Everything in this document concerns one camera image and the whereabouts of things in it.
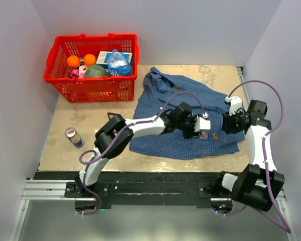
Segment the blue checkered shirt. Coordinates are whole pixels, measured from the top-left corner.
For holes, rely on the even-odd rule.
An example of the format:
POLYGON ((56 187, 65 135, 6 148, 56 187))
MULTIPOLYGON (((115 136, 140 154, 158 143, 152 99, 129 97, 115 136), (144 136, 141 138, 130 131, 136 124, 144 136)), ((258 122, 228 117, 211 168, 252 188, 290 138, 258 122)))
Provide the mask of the blue checkered shirt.
POLYGON ((182 75, 161 73, 152 67, 144 80, 144 91, 135 109, 134 119, 157 115, 161 108, 174 109, 182 102, 189 104, 193 114, 206 111, 211 121, 208 138, 185 139, 180 130, 164 135, 150 135, 130 141, 130 150, 144 155, 172 159, 194 159, 238 152, 238 142, 245 139, 243 133, 226 134, 222 131, 223 113, 229 107, 225 104, 225 94, 182 75))

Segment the red plastic shopping basket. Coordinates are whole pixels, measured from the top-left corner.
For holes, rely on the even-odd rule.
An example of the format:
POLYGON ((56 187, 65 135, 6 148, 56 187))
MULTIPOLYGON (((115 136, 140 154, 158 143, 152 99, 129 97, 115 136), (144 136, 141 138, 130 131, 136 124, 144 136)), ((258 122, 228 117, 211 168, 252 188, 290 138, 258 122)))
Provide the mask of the red plastic shopping basket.
POLYGON ((132 101, 138 61, 137 34, 58 36, 47 58, 44 80, 71 103, 132 101), (107 59, 119 52, 130 67, 110 74, 107 59))

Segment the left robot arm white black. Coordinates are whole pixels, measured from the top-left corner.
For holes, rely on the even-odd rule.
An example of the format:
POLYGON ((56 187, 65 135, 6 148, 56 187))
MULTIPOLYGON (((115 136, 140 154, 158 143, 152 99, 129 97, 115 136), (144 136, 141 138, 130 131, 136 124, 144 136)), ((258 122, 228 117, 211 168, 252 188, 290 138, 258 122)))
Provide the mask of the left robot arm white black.
POLYGON ((114 114, 95 134, 94 149, 79 157, 85 168, 75 178, 76 191, 83 197, 90 196, 104 166, 119 156, 132 139, 169 134, 174 130, 181 130, 185 139, 198 137, 203 120, 203 115, 192 115, 192 108, 185 102, 149 118, 124 119, 122 115, 114 114))

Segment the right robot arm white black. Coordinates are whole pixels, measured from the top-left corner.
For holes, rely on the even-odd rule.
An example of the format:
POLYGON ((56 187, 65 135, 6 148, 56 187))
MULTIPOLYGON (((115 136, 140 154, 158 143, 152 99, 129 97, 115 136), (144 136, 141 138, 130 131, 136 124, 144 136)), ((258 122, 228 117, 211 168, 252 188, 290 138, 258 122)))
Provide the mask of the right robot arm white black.
POLYGON ((249 163, 238 175, 221 172, 219 182, 213 185, 214 193, 225 197, 230 193, 232 200, 252 208, 269 211, 272 207, 270 196, 276 197, 284 185, 284 175, 277 172, 274 165, 270 141, 266 136, 271 130, 267 120, 267 104, 252 100, 246 112, 242 110, 242 100, 226 97, 230 106, 223 114, 222 130, 226 134, 244 133, 249 141, 249 163))

